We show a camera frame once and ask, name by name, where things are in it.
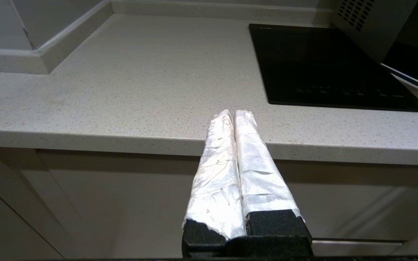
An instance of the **baseboard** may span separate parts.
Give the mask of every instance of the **baseboard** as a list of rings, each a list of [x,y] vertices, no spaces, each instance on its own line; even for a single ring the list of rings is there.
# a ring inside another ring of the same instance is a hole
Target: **baseboard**
[[[114,13],[330,25],[331,9],[165,0],[112,0]]]
[[[112,14],[111,2],[103,0],[36,50],[0,49],[0,71],[49,74]]]

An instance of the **white quartz countertop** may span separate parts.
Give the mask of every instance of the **white quartz countertop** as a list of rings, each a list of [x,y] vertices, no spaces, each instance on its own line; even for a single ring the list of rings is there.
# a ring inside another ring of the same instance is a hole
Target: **white quartz countertop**
[[[0,147],[199,156],[227,108],[276,159],[418,165],[418,113],[269,104],[249,22],[114,14],[50,75],[0,72]]]

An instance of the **kitchen countertop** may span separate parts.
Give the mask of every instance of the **kitchen countertop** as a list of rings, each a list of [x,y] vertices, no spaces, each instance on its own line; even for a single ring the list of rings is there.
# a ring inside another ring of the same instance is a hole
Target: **kitchen countertop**
[[[227,108],[275,159],[418,165],[418,113],[269,104],[249,22],[114,14],[50,75],[0,72],[0,147],[199,156]]]

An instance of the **induction cooktop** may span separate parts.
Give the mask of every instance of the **induction cooktop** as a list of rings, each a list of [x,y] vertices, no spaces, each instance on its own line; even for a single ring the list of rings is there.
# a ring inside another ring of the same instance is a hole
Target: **induction cooktop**
[[[418,112],[416,96],[338,29],[249,31],[271,104]]]

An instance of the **speckled countertop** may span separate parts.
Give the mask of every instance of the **speckled countertop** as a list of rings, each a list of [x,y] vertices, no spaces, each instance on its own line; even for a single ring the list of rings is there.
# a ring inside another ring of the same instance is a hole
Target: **speckled countertop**
[[[418,165],[418,113],[267,103],[248,23],[113,15],[50,75],[0,72],[0,146],[198,156],[227,108],[276,159]]]

